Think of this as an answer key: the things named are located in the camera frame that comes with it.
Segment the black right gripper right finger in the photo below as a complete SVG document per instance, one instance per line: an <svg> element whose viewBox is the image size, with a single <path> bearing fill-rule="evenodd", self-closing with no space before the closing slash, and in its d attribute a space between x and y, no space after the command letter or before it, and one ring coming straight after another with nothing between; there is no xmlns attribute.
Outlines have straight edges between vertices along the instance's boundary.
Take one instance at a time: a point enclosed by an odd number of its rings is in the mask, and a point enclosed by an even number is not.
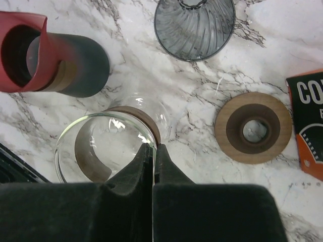
<svg viewBox="0 0 323 242"><path fill-rule="evenodd" d="M152 189L154 241L286 241L270 192L252 184L196 184L156 154Z"/></svg>

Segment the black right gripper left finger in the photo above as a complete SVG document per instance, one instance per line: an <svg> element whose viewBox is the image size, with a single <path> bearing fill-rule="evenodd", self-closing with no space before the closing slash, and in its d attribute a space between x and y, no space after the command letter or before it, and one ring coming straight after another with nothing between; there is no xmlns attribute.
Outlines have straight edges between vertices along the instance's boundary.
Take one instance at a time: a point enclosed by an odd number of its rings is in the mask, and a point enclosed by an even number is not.
<svg viewBox="0 0 323 242"><path fill-rule="evenodd" d="M152 151L102 183L1 184L1 241L151 241Z"/></svg>

